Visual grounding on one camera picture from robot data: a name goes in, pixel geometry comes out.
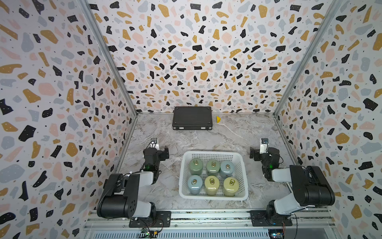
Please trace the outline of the blue-grey tea canister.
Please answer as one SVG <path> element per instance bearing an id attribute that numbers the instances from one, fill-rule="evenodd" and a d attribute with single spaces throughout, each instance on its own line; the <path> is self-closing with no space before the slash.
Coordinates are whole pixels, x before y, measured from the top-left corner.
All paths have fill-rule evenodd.
<path id="1" fill-rule="evenodd" d="M 235 171 L 235 166 L 231 161 L 223 161 L 220 163 L 219 174 L 222 178 L 228 178 L 233 175 Z"/>

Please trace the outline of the green tea canister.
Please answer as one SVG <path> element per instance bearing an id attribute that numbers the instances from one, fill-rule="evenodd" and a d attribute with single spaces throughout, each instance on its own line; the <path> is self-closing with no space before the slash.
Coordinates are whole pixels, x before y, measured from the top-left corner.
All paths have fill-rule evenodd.
<path id="1" fill-rule="evenodd" d="M 220 171 L 220 162 L 217 160 L 209 160 L 206 164 L 206 171 L 208 176 L 217 176 Z"/>
<path id="2" fill-rule="evenodd" d="M 189 170 L 191 175 L 201 175 L 203 172 L 203 162 L 200 158 L 193 158 L 189 162 Z"/>

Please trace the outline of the blue tea canister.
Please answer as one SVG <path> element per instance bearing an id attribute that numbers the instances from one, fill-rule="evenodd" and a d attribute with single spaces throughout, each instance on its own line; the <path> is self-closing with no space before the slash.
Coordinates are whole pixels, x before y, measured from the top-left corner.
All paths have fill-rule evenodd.
<path id="1" fill-rule="evenodd" d="M 188 189 L 192 195 L 200 193 L 203 187 L 203 179 L 199 175 L 191 175 L 188 179 Z"/>

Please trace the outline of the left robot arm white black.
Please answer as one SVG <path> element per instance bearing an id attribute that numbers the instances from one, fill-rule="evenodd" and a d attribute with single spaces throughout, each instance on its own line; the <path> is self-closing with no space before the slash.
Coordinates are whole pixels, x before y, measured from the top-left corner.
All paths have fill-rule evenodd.
<path id="1" fill-rule="evenodd" d="M 136 172 L 114 173 L 106 180 L 101 199 L 96 207 L 101 218 L 156 219 L 156 207 L 152 202 L 138 199 L 142 187 L 157 182 L 161 170 L 160 163 L 169 159 L 169 149 L 159 150 L 147 147 L 143 150 L 144 163 Z"/>

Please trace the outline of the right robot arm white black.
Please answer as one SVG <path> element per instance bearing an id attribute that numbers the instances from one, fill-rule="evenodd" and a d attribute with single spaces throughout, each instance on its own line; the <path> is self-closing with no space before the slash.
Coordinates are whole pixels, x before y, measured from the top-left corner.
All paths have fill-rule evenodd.
<path id="1" fill-rule="evenodd" d="M 270 182 L 290 183 L 292 192 L 269 202 L 265 219 L 275 220 L 312 207 L 332 206 L 335 193 L 318 166 L 290 165 L 280 168 L 280 151 L 267 144 L 250 148 L 250 158 L 262 164 L 263 176 Z"/>

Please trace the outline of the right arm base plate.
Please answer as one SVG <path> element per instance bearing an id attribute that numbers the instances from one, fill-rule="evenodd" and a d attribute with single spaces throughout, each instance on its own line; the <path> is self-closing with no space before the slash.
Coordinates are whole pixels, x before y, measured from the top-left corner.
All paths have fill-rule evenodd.
<path id="1" fill-rule="evenodd" d="M 253 227 L 290 227 L 292 226 L 292 221 L 290 217 L 286 215 L 279 215 L 272 213 L 270 216 L 267 214 L 266 210 L 252 210 L 250 213 L 250 220 Z"/>

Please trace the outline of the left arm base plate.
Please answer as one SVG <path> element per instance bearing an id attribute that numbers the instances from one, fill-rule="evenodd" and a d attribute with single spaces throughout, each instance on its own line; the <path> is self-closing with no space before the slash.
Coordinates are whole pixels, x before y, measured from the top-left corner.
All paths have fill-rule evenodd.
<path id="1" fill-rule="evenodd" d="M 171 224 L 171 211 L 157 211 L 149 218 L 132 219 L 129 222 L 130 228 L 169 228 Z"/>

